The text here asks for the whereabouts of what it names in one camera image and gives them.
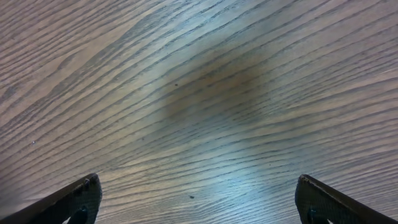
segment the wood grain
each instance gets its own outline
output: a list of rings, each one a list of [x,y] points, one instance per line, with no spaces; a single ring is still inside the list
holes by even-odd
[[[0,214],[96,172],[97,223],[299,223],[310,174],[398,219],[398,4],[0,7]]]

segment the wooden surface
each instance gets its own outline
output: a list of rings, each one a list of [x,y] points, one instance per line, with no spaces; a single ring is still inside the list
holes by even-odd
[[[96,172],[97,223],[299,223],[310,174],[398,219],[398,4],[15,0],[0,215]]]

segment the wooden floor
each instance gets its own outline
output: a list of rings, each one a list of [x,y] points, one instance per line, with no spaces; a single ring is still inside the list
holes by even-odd
[[[398,219],[398,4],[0,0],[0,216],[96,172],[97,223]]]

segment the floorboard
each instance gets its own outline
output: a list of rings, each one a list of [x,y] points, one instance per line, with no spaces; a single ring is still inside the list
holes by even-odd
[[[300,174],[398,219],[398,4],[0,0],[0,217],[300,223]]]

